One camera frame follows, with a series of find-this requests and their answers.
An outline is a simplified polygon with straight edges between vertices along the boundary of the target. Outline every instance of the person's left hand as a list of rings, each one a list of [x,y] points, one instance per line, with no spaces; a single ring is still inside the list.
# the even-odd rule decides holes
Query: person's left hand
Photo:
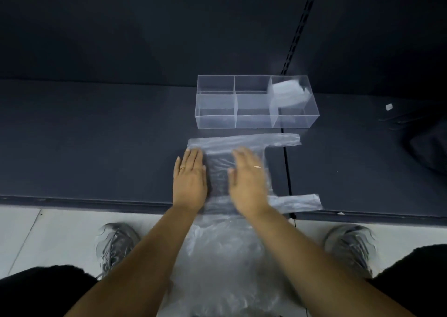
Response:
[[[207,173],[202,164],[200,149],[186,150],[183,159],[177,157],[174,166],[173,205],[193,209],[196,212],[207,196]]]

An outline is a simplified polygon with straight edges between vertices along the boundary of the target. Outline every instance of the plastic box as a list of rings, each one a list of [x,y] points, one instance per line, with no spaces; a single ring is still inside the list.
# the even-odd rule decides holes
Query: plastic box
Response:
[[[298,82],[307,95],[310,93],[309,98],[295,104],[288,98],[279,99],[280,88],[275,84],[285,81],[279,85]],[[199,75],[197,79],[195,117],[199,129],[307,129],[319,115],[307,76]]]

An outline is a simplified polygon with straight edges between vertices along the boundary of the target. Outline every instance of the forearm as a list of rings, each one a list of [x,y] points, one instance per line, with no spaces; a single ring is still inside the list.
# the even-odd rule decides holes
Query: forearm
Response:
[[[66,316],[155,316],[195,216],[194,210],[171,207],[132,252]]]
[[[351,275],[275,209],[247,217],[314,317],[409,317],[410,312]]]

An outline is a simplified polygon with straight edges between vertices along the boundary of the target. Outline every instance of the white tile floor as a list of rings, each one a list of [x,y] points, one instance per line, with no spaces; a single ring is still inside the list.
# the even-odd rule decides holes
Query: white tile floor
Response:
[[[146,234],[159,215],[113,212],[38,210],[0,207],[0,278],[34,266],[72,264],[92,275],[100,272],[94,237],[105,223],[126,222]],[[339,223],[297,220],[296,227],[321,243]],[[380,272],[414,248],[447,243],[447,229],[439,227],[365,224],[377,237]],[[305,317],[306,311],[297,311]]]

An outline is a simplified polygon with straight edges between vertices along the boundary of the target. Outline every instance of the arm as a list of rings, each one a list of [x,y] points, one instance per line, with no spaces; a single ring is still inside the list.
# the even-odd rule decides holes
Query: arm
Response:
[[[173,206],[65,316],[156,316],[177,254],[206,195],[202,152],[186,150],[174,167]]]
[[[237,169],[228,171],[233,202],[257,231],[314,317],[413,316],[368,282],[346,272],[269,206],[265,174],[263,168],[255,167],[261,166],[261,162],[251,151],[240,148],[233,155]]]

